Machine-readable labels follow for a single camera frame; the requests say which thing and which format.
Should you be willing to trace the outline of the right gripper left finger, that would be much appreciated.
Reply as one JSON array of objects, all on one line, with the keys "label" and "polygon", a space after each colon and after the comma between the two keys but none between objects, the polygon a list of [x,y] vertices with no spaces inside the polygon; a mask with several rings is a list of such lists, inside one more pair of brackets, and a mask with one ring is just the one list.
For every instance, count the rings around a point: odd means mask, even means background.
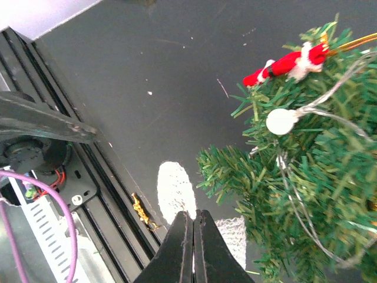
[{"label": "right gripper left finger", "polygon": [[134,282],[191,282],[192,267],[193,220],[187,212],[179,212],[159,250]]}]

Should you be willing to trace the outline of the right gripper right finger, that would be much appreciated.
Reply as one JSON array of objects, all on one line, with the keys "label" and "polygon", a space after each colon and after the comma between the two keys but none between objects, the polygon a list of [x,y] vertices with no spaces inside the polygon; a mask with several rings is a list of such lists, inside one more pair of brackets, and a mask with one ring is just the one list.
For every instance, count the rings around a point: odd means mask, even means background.
[{"label": "right gripper right finger", "polygon": [[193,258],[195,282],[254,282],[231,254],[207,210],[196,211],[193,222]]}]

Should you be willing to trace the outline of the small gold bell ornament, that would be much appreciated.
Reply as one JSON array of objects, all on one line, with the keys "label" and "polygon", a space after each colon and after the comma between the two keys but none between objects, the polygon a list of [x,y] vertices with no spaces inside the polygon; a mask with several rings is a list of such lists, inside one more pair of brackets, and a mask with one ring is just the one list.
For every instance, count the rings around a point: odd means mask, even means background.
[{"label": "small gold bell ornament", "polygon": [[142,223],[145,224],[148,230],[155,232],[158,230],[161,225],[157,225],[151,218],[146,214],[141,201],[139,200],[136,193],[132,193],[131,197],[133,198],[133,209],[137,212],[137,215]]}]

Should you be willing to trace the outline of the burlap lace bow ornament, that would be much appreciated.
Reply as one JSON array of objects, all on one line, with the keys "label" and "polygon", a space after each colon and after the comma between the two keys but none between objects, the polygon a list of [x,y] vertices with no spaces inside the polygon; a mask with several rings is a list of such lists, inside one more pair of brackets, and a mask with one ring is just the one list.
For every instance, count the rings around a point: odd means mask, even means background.
[{"label": "burlap lace bow ornament", "polygon": [[[186,211],[191,218],[196,212],[196,198],[189,176],[177,162],[160,165],[157,176],[157,199],[165,221],[171,225],[176,214]],[[215,221],[228,249],[235,260],[246,268],[246,227],[244,217]]]}]

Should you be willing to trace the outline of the small green christmas tree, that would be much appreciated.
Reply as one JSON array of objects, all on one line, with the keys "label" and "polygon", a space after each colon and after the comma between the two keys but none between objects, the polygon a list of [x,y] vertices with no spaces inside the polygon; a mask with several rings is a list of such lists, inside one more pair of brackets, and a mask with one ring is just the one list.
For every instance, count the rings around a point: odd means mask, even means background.
[{"label": "small green christmas tree", "polygon": [[[349,29],[336,35],[337,25],[332,21],[312,28],[300,38],[314,47],[326,32],[329,48],[353,41]],[[298,82],[281,75],[252,87],[241,85],[241,104],[233,117],[251,112],[243,132],[251,151],[211,146],[197,157],[204,178],[199,187],[208,196],[221,203],[237,195],[236,210],[244,217],[246,236],[262,248],[256,265],[263,282],[280,282],[284,275],[296,282],[326,282],[326,269],[346,270],[305,232],[289,200],[291,196],[308,226],[293,186],[328,251],[348,259],[376,238],[376,59],[316,106],[355,123],[372,143],[340,122],[312,113],[282,136],[266,126],[272,110],[296,110],[329,91],[362,52],[356,47],[326,57],[321,72]],[[347,269],[359,271],[363,282],[375,282],[376,243],[360,263]]]}]

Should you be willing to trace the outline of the white bulb string lights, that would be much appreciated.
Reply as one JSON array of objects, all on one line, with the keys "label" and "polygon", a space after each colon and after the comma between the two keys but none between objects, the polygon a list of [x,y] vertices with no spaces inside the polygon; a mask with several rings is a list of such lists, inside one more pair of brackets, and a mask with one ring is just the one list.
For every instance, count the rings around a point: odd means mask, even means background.
[{"label": "white bulb string lights", "polygon": [[[376,59],[376,52],[371,50],[366,50],[362,52],[362,56],[356,60],[349,69],[344,73],[344,75],[341,77],[341,79],[326,93],[324,93],[322,96],[317,98],[316,100],[312,101],[311,103],[304,105],[296,110],[287,110],[283,108],[277,108],[272,110],[268,115],[266,119],[266,126],[267,129],[278,136],[282,136],[285,134],[288,134],[291,132],[291,130],[294,128],[295,124],[299,121],[299,119],[309,113],[317,114],[324,117],[330,117],[341,124],[345,125],[346,127],[352,129],[358,136],[361,136],[364,140],[366,140],[368,143],[372,143],[373,140],[368,136],[368,134],[360,128],[355,123],[339,117],[337,115],[334,115],[330,112],[318,109],[316,106],[324,103],[327,101],[331,96],[335,94],[335,92],[353,75],[355,75],[357,72],[363,70],[365,67],[367,67],[368,64],[370,64],[372,61]],[[299,215],[298,209],[293,201],[293,198],[289,196],[289,200],[293,206],[293,210],[296,214],[296,217],[298,218],[300,224],[304,228],[305,232],[312,238],[314,243],[330,258],[337,262],[337,267],[342,269],[351,268],[358,263],[361,262],[363,256],[366,254],[368,249],[376,243],[376,238],[372,238],[363,248],[362,250],[348,258],[348,259],[342,259],[335,255],[334,253],[328,251],[321,243],[316,231],[315,227],[313,225],[313,222],[309,216],[309,213],[306,209],[306,206],[300,197],[299,192],[297,191],[296,187],[292,187],[295,194],[296,199],[300,203],[300,206],[302,207],[303,213],[305,215],[305,218],[308,222],[308,226],[304,224],[302,221],[302,218]]]}]

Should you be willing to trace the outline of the red bell ornament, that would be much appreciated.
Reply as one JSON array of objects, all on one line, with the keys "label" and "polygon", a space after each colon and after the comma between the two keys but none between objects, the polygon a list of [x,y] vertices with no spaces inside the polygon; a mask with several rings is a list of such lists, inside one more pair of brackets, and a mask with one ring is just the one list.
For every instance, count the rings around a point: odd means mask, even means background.
[{"label": "red bell ornament", "polygon": [[268,78],[281,75],[286,75],[288,80],[294,78],[296,82],[301,81],[309,73],[322,71],[328,52],[328,43],[321,42],[313,47],[311,42],[307,41],[300,51],[291,52],[277,61],[268,60],[263,68],[245,77],[243,84],[252,87],[264,83]]}]

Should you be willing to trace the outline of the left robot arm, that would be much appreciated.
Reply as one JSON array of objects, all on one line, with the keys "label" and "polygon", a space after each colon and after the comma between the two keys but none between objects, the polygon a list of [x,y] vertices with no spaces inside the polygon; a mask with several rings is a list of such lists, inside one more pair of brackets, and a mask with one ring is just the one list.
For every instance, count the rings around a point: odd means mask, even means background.
[{"label": "left robot arm", "polygon": [[90,144],[97,130],[17,91],[1,92],[1,167],[49,174],[70,160],[69,142]]}]

